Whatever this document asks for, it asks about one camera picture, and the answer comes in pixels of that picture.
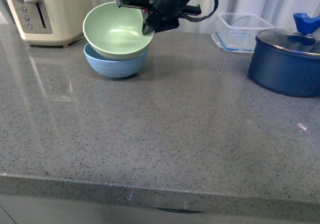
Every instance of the robotic arm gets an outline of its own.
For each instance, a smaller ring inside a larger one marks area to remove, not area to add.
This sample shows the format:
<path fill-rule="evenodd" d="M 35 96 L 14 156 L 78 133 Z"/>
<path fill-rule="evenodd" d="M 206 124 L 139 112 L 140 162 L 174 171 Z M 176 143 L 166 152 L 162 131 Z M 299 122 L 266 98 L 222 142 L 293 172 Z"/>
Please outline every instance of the robotic arm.
<path fill-rule="evenodd" d="M 185 18 L 191 22 L 199 22 L 209 18 L 218 7 L 218 0 L 214 0 L 214 10 L 202 18 L 194 18 L 188 15 L 201 14 L 200 5 L 190 6 L 190 0 L 116 0 L 118 7 L 139 8 L 143 16 L 143 34 L 149 32 L 162 32 L 179 27 L 179 18 Z"/>

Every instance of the cream toaster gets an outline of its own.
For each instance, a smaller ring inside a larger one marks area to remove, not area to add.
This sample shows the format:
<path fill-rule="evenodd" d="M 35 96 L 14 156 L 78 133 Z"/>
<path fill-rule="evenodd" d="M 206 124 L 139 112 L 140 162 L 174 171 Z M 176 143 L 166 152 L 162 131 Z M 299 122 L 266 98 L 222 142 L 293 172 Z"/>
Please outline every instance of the cream toaster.
<path fill-rule="evenodd" d="M 31 45 L 63 45 L 83 36 L 90 0 L 7 0 L 21 38 Z"/>

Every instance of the black cable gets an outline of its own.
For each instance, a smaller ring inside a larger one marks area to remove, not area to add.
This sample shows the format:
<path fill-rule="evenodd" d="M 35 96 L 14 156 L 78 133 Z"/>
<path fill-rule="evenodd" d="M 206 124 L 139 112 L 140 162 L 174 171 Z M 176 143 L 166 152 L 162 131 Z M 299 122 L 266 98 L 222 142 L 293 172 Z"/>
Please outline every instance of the black cable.
<path fill-rule="evenodd" d="M 205 20 L 205 19 L 211 17 L 211 15 L 213 15 L 213 13 L 218 8 L 219 0 L 214 0 L 214 1 L 215 1 L 214 7 L 213 7 L 214 10 L 210 14 L 208 14 L 206 16 L 203 16 L 201 18 L 190 17 L 190 16 L 188 16 L 186 13 L 184 13 L 182 11 L 180 12 L 180 15 L 182 16 L 182 18 L 185 18 L 185 19 L 189 20 L 190 22 L 200 22 L 202 20 Z"/>

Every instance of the green bowl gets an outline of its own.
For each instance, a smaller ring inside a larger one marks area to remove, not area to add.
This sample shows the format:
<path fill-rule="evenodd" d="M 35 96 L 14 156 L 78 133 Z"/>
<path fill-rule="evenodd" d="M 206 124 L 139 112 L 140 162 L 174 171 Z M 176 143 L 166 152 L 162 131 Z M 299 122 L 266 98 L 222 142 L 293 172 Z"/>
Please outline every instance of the green bowl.
<path fill-rule="evenodd" d="M 83 32 L 92 48 L 114 60 L 139 57 L 151 42 L 154 32 L 143 35 L 140 9 L 121 7 L 116 2 L 92 9 L 83 22 Z"/>

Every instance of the toaster slot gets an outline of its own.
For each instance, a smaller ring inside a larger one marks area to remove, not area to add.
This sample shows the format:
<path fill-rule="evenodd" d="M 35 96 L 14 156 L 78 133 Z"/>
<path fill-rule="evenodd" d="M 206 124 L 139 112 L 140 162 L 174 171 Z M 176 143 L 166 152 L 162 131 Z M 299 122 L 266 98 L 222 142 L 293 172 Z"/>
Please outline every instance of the toaster slot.
<path fill-rule="evenodd" d="M 38 12 L 39 12 L 39 15 L 40 15 L 40 19 L 41 19 L 41 22 L 42 22 L 42 25 L 43 25 L 43 28 L 46 28 L 45 26 L 45 19 L 43 18 L 44 16 L 42 15 L 42 12 L 41 12 L 41 8 L 40 8 L 40 4 L 39 2 L 35 3 L 36 4 L 36 7 L 38 9 Z"/>

